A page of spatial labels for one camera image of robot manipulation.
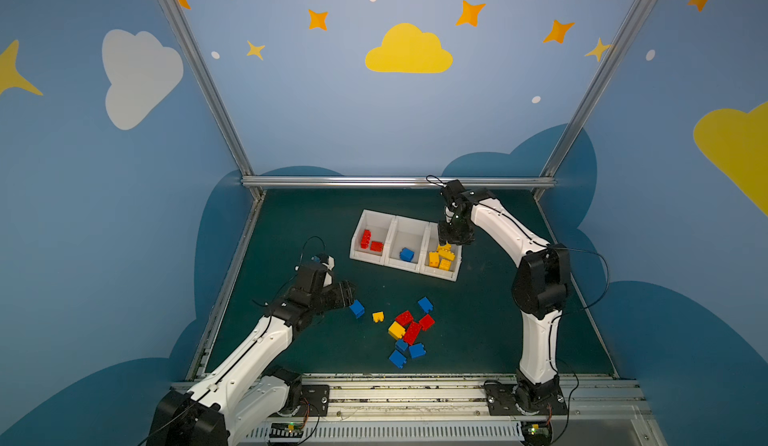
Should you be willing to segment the yellow lego brick studs up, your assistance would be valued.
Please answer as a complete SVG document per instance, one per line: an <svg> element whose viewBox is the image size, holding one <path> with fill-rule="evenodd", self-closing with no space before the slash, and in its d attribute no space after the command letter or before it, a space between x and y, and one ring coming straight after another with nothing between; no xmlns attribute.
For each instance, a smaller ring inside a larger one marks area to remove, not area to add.
<svg viewBox="0 0 768 446"><path fill-rule="evenodd" d="M437 247L437 254L440 258L447 261L455 260L455 253L452 251L450 244L439 245Z"/></svg>

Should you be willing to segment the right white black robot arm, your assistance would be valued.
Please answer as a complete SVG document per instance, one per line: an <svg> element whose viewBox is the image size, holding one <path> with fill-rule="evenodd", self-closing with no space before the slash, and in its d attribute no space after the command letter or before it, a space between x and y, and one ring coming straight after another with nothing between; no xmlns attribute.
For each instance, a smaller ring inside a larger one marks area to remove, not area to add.
<svg viewBox="0 0 768 446"><path fill-rule="evenodd" d="M445 202L445 219L438 223L440 244L467 246L480 228L515 263L512 297L523 329L515 402L527 414L555 409L562 396L556 354L569 296L569 252L535 235L486 189L469 190L453 180L440 187L440 194Z"/></svg>

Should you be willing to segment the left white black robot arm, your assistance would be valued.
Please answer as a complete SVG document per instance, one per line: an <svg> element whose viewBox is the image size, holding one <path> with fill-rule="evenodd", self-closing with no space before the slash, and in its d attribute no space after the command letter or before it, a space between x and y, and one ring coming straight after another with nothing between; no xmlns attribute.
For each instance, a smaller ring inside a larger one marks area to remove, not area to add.
<svg viewBox="0 0 768 446"><path fill-rule="evenodd" d="M156 407L144 445L237 445L269 416L298 408L298 374L265 371L313 319L349 307L354 286L334 279L334 259L321 254L297 268L287 292L267 307L245 340L185 392L171 390Z"/></svg>

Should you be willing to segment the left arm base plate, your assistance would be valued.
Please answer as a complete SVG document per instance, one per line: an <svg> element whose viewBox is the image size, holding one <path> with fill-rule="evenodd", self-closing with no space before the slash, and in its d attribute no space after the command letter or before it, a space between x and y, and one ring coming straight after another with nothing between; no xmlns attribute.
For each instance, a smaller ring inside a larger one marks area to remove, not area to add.
<svg viewBox="0 0 768 446"><path fill-rule="evenodd" d="M330 387L328 385L290 386L282 416L325 417L328 414Z"/></svg>

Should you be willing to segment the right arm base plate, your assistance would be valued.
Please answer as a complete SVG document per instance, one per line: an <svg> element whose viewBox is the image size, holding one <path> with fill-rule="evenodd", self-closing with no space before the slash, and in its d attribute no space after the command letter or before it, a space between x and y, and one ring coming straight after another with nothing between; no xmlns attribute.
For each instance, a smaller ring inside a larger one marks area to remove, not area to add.
<svg viewBox="0 0 768 446"><path fill-rule="evenodd" d="M557 379L542 384L501 383L487 380L483 384L491 416L566 415L568 406Z"/></svg>

